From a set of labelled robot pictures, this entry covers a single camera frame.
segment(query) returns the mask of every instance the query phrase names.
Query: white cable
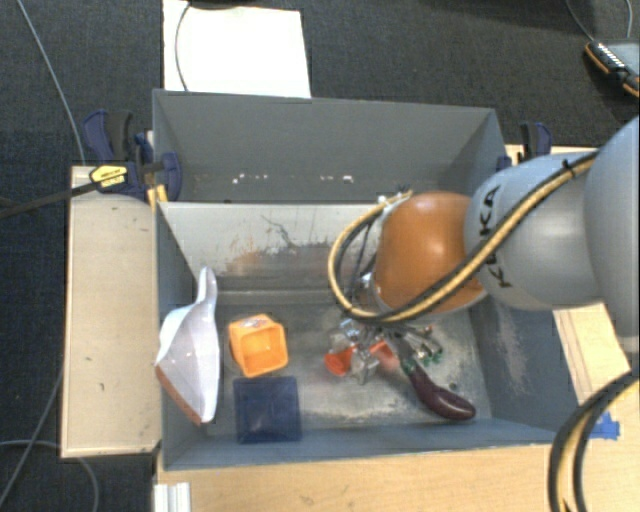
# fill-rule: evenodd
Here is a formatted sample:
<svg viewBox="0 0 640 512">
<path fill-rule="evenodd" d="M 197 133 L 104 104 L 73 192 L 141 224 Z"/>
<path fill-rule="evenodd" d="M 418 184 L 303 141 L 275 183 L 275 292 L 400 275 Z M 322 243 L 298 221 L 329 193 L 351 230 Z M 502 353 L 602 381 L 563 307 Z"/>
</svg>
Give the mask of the white cable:
<svg viewBox="0 0 640 512">
<path fill-rule="evenodd" d="M 633 28 L 633 6 L 631 5 L 631 0 L 624 0 L 625 3 L 627 4 L 627 12 L 629 13 L 629 17 L 628 17 L 628 21 L 627 21 L 627 39 L 629 39 L 631 37 L 631 30 Z M 573 9 L 571 8 L 571 4 L 569 4 L 569 0 L 564 0 L 564 5 L 567 6 L 567 9 L 569 10 L 569 14 L 571 14 L 571 17 L 573 18 L 573 21 L 576 22 L 576 24 L 580 27 L 580 29 L 584 32 L 584 35 L 586 35 L 590 41 L 593 41 L 594 38 L 593 36 L 589 33 L 589 31 L 584 27 L 584 25 L 582 24 L 582 22 L 578 19 L 578 17 L 576 16 L 576 13 L 573 12 Z"/>
<path fill-rule="evenodd" d="M 87 161 L 84 155 L 84 149 L 82 148 L 82 141 L 80 140 L 80 134 L 78 133 L 78 127 L 76 126 L 76 122 L 73 119 L 73 115 L 71 114 L 71 109 L 69 108 L 69 104 L 67 103 L 67 98 L 65 97 L 64 92 L 62 91 L 62 87 L 60 87 L 60 82 L 58 82 L 58 77 L 56 76 L 56 73 L 53 70 L 53 66 L 51 66 L 51 61 L 47 56 L 47 52 L 44 50 L 44 46 L 42 46 L 42 41 L 40 40 L 40 37 L 38 36 L 38 33 L 36 32 L 36 29 L 33 26 L 33 23 L 31 23 L 31 18 L 29 17 L 29 14 L 25 9 L 24 4 L 22 3 L 22 0 L 16 0 L 16 3 L 18 4 L 18 7 L 22 11 L 22 16 L 24 16 L 24 19 L 27 22 L 27 25 L 29 25 L 31 34 L 33 35 L 33 38 L 35 39 L 36 44 L 40 49 L 40 53 L 42 54 L 42 58 L 44 59 L 45 64 L 47 65 L 49 74 L 51 75 L 51 78 L 53 79 L 53 83 L 55 84 L 56 89 L 58 90 L 58 95 L 62 100 L 62 105 L 64 106 L 64 110 L 67 113 L 67 117 L 69 118 L 69 123 L 71 123 L 71 129 L 73 130 L 73 135 L 76 139 L 76 145 L 78 146 L 78 152 L 80 153 L 80 160 L 82 162 L 82 165 L 86 165 Z"/>
<path fill-rule="evenodd" d="M 627 24 L 627 39 L 631 37 L 631 29 L 633 28 L 633 6 L 630 0 L 624 0 L 627 3 L 627 11 L 629 11 L 629 22 Z"/>
<path fill-rule="evenodd" d="M 2 441 L 0 442 L 0 447 L 7 446 L 29 446 L 31 444 L 30 439 L 17 439 L 15 441 Z M 60 445 L 56 443 L 52 443 L 51 441 L 36 441 L 34 446 L 43 446 L 45 448 L 51 448 L 52 450 L 60 449 Z M 93 507 L 91 508 L 92 512 L 98 511 L 98 506 L 100 504 L 100 487 L 98 486 L 98 479 L 96 478 L 96 474 L 93 472 L 91 466 L 84 459 L 76 459 L 82 469 L 84 469 L 85 473 L 89 476 L 89 480 L 91 480 L 91 487 L 93 488 Z"/>
</svg>

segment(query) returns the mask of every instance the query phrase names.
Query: blue clamp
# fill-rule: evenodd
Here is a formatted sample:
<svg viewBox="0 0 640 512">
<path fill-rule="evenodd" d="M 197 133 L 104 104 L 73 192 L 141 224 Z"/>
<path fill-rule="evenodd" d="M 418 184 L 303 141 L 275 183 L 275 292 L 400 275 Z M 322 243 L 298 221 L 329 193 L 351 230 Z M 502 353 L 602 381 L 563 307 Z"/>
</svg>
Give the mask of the blue clamp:
<svg viewBox="0 0 640 512">
<path fill-rule="evenodd" d="M 182 168 L 178 155 L 167 152 L 159 163 L 153 163 L 153 148 L 144 133 L 134 136 L 135 149 L 132 151 L 128 134 L 131 117 L 127 111 L 109 113 L 101 109 L 89 114 L 82 123 L 85 142 L 97 155 L 100 164 L 119 163 L 127 167 L 124 183 L 98 190 L 146 201 L 151 185 L 145 183 L 144 176 L 153 173 L 155 183 L 165 185 L 169 201 L 176 201 L 182 188 Z"/>
<path fill-rule="evenodd" d="M 524 152 L 518 154 L 519 162 L 531 160 L 551 153 L 553 139 L 551 132 L 542 123 L 520 123 Z"/>
</svg>

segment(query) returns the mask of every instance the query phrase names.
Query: black cable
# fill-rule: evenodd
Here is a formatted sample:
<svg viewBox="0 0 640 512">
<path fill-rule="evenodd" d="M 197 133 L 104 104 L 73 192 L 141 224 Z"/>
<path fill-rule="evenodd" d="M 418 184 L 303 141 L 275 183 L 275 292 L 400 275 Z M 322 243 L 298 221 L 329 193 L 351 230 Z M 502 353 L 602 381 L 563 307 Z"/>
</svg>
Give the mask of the black cable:
<svg viewBox="0 0 640 512">
<path fill-rule="evenodd" d="M 180 19 L 178 20 L 178 25 L 176 26 L 176 35 L 173 38 L 173 50 L 174 50 L 174 58 L 176 61 L 176 69 L 178 70 L 178 76 L 180 77 L 180 82 L 182 83 L 182 87 L 185 92 L 189 92 L 189 88 L 187 87 L 187 83 L 184 80 L 184 76 L 182 74 L 182 68 L 180 67 L 180 58 L 178 57 L 178 36 L 180 35 L 180 28 L 182 27 L 182 22 L 184 21 L 184 17 L 187 15 L 187 11 L 191 7 L 191 2 L 187 2 L 182 14 L 180 15 Z"/>
<path fill-rule="evenodd" d="M 584 455 L 586 451 L 591 432 L 602 416 L 604 412 L 609 408 L 611 402 L 613 402 L 618 395 L 624 392 L 638 381 L 638 368 L 630 371 L 626 375 L 622 376 L 615 386 L 605 393 L 605 395 L 594 404 L 591 410 L 591 417 L 584 425 L 582 435 L 576 446 L 576 452 L 573 459 L 573 489 L 576 496 L 576 505 L 578 506 L 578 512 L 587 512 L 587 506 L 584 498 L 584 485 L 583 485 L 583 467 L 584 467 Z"/>
<path fill-rule="evenodd" d="M 356 259 L 356 263 L 353 268 L 353 273 L 351 275 L 351 283 L 350 286 L 350 295 L 351 301 L 355 300 L 356 293 L 356 284 L 358 282 L 358 278 L 360 277 L 358 274 L 360 272 L 360 265 L 362 264 L 362 258 L 364 257 L 364 251 L 367 248 L 367 241 L 369 240 L 369 233 L 371 232 L 371 227 L 373 223 L 367 225 L 367 230 L 364 233 L 364 240 L 362 241 L 362 245 L 360 245 L 360 251 L 358 252 L 358 258 Z"/>
<path fill-rule="evenodd" d="M 616 378 L 615 380 L 607 384 L 604 388 L 599 390 L 597 393 L 589 397 L 580 407 L 578 407 L 556 434 L 553 445 L 551 447 L 551 455 L 549 457 L 549 471 L 547 476 L 547 493 L 549 498 L 549 505 L 552 512 L 566 512 L 568 510 L 568 508 L 566 507 L 566 502 L 564 504 L 565 510 L 563 510 L 560 506 L 558 480 L 560 477 L 560 465 L 567 455 L 566 449 L 570 437 L 572 436 L 578 425 L 582 421 L 584 421 L 585 418 L 589 418 L 588 423 L 591 423 L 591 420 L 593 420 L 593 424 L 591 425 L 590 429 L 587 429 L 588 425 L 585 424 L 580 438 L 581 441 L 585 440 L 586 445 L 586 441 L 588 441 L 589 439 L 589 435 L 591 434 L 593 425 L 595 425 L 595 422 L 602 414 L 602 412 L 598 414 L 597 411 L 604 411 L 616 396 L 633 385 L 633 383 L 637 380 L 637 368 Z M 584 504 L 584 496 L 581 496 L 582 491 L 582 481 L 580 479 L 579 486 L 575 488 L 574 493 L 576 494 L 576 501 L 578 503 L 581 502 L 582 504 Z"/>
</svg>

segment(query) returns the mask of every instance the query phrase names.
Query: orange toy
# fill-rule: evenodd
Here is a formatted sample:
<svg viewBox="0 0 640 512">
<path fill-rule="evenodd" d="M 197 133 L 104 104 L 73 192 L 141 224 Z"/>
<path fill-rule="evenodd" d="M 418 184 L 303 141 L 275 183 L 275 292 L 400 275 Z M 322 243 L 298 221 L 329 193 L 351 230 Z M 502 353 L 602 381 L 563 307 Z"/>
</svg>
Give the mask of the orange toy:
<svg viewBox="0 0 640 512">
<path fill-rule="evenodd" d="M 255 315 L 229 324 L 229 343 L 246 377 L 257 377 L 289 363 L 284 327 L 267 315 Z"/>
</svg>

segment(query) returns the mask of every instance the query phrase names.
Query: gray box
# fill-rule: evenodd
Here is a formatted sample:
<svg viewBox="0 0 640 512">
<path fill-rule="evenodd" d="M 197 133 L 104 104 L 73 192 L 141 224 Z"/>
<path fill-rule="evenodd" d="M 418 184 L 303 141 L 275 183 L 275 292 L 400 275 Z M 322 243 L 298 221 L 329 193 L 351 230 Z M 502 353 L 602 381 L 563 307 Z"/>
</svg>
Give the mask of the gray box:
<svg viewBox="0 0 640 512">
<path fill-rule="evenodd" d="M 213 423 L 196 427 L 163 397 L 167 470 L 551 442 L 577 405 L 551 313 L 485 299 L 436 323 L 444 359 L 430 375 L 474 403 L 464 424 L 425 410 L 399 373 L 360 386 L 322 360 L 340 315 L 326 279 L 335 237 L 398 186 L 471 195 L 504 153 L 492 110 L 155 91 L 153 129 L 156 154 L 177 151 L 184 170 L 180 201 L 156 218 L 160 320 L 193 301 L 194 276 L 209 265 L 225 351 Z M 280 374 L 298 382 L 300 442 L 235 439 L 239 374 L 225 327 L 257 312 L 287 329 Z"/>
</svg>

